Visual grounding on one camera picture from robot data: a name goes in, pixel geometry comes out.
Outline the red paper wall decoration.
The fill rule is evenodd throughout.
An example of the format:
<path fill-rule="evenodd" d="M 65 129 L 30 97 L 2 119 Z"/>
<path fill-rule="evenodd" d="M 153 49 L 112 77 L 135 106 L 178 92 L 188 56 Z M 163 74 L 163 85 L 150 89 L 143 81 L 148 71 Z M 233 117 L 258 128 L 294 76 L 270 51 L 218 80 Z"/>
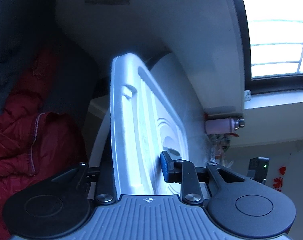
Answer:
<path fill-rule="evenodd" d="M 278 169 L 278 176 L 273 178 L 272 187 L 279 192 L 282 191 L 285 174 L 286 174 L 286 166 L 281 166 Z"/>

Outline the red puffy jacket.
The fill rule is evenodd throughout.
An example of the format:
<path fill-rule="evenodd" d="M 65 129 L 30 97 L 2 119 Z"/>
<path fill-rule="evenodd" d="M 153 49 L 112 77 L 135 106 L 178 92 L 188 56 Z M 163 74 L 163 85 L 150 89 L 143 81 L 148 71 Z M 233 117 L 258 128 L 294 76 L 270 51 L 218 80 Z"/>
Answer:
<path fill-rule="evenodd" d="M 43 51 L 10 92 L 0 115 L 0 239 L 10 237 L 2 218 L 6 200 L 26 187 L 78 163 L 83 141 L 70 118 L 41 112 L 56 58 Z"/>

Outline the white plastic box lid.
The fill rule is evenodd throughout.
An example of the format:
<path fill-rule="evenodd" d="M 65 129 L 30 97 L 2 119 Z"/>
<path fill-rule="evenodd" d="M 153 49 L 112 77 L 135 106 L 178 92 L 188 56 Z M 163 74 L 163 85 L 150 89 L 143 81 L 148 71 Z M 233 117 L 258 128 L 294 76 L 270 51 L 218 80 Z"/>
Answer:
<path fill-rule="evenodd" d="M 117 56 L 111 65 L 111 146 L 118 195 L 180 194 L 166 183 L 160 154 L 188 159 L 186 130 L 143 61 L 135 54 Z"/>

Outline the black device with green light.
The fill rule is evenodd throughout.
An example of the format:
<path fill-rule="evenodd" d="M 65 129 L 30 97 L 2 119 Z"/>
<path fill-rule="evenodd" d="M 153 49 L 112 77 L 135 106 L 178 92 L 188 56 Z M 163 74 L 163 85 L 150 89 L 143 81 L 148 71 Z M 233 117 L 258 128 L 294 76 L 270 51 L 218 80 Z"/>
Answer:
<path fill-rule="evenodd" d="M 265 185 L 269 162 L 270 159 L 266 157 L 256 157 L 250 159 L 247 177 Z"/>

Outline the window with dark frame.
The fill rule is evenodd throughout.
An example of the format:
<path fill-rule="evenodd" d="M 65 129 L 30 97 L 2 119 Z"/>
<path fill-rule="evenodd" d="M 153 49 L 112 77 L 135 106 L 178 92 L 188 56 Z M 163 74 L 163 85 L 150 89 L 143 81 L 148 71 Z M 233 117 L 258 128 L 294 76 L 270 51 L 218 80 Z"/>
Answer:
<path fill-rule="evenodd" d="M 233 0 L 252 94 L 303 89 L 303 0 Z"/>

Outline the white wall socket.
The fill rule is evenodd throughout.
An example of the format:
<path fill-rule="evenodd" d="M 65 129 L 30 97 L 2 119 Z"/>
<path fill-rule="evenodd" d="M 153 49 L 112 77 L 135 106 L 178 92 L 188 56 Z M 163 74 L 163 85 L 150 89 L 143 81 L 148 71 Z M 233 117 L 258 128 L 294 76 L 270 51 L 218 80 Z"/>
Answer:
<path fill-rule="evenodd" d="M 251 91 L 250 90 L 245 90 L 244 91 L 244 101 L 248 102 L 248 101 L 251 100 L 251 98 L 252 98 Z"/>

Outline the pink water bottle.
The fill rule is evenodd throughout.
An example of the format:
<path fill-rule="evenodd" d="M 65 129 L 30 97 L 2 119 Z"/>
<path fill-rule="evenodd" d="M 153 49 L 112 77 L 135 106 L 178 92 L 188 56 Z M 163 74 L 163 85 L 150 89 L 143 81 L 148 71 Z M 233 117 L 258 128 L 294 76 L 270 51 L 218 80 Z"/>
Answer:
<path fill-rule="evenodd" d="M 205 132 L 208 135 L 232 134 L 245 126 L 243 118 L 224 118 L 205 121 Z"/>

